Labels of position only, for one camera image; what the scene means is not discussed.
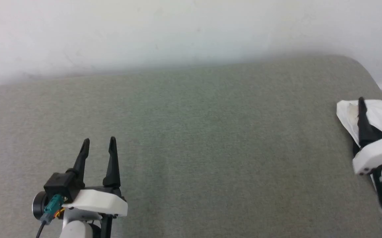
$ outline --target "black object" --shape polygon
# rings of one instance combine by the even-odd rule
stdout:
[[[359,143],[360,147],[363,148],[366,145],[379,140],[379,136],[373,131],[373,126],[369,123],[367,119],[367,107],[366,102],[363,97],[359,98]]]
[[[41,232],[43,231],[43,228],[45,225],[46,225],[46,221],[43,220],[43,222],[41,223],[41,226],[38,229],[38,232],[37,232],[37,235],[35,236],[35,238],[40,238]]]
[[[32,203],[32,213],[37,220],[39,220],[40,217],[44,214],[44,208],[55,194],[60,194],[66,197],[66,202],[73,202],[81,189],[94,189],[105,193],[115,194],[126,202],[120,191],[121,183],[116,138],[110,138],[108,150],[110,158],[107,166],[106,177],[103,179],[102,186],[85,187],[85,159],[88,157],[89,150],[90,140],[85,139],[73,168],[68,169],[64,174],[53,173],[53,175],[44,185],[45,191],[41,191],[35,196]],[[113,218],[116,218],[116,215],[101,215],[101,228],[94,224],[90,224],[93,229],[93,238],[110,238],[112,221]]]
[[[56,194],[65,197],[65,202],[73,202],[79,191],[85,187],[84,185],[84,169],[85,159],[88,157],[90,150],[90,139],[85,139],[82,143],[81,150],[76,158],[73,168],[68,169],[65,173],[53,173],[44,185],[44,191],[47,197],[52,199]]]
[[[46,192],[41,191],[37,193],[32,202],[32,213],[34,214],[35,219],[40,220],[40,217],[44,214],[44,208],[46,208],[49,203]]]

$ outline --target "cable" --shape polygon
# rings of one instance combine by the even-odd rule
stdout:
[[[55,213],[55,218],[59,217],[63,211],[64,211],[64,208],[62,208],[62,209],[60,209],[59,211],[57,211],[57,212]]]
[[[45,224],[46,224],[46,221],[43,220],[43,222],[41,223],[40,228],[38,229],[38,232],[37,232],[37,235],[35,236],[35,238],[40,238],[41,232],[43,231],[43,228],[44,228]]]
[[[60,194],[54,195],[44,208],[44,214],[40,217],[40,221],[46,221],[46,224],[49,225],[62,208],[63,200],[64,198]]]

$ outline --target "gray sofa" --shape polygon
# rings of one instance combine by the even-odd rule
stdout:
[[[35,237],[34,195],[85,138],[101,185],[111,136],[129,203],[112,237],[380,237],[336,118],[359,96],[382,99],[341,56],[0,86],[0,237]]]

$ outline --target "connector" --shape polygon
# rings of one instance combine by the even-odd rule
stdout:
[[[49,201],[46,208],[44,208],[44,214],[41,216],[40,221],[46,222],[46,225],[49,225],[51,221],[55,218],[55,213],[61,208],[64,202],[64,197],[60,194],[56,194]]]

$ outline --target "white wall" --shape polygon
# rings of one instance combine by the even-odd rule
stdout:
[[[0,0],[0,84],[304,52],[353,57],[382,88],[382,1]]]

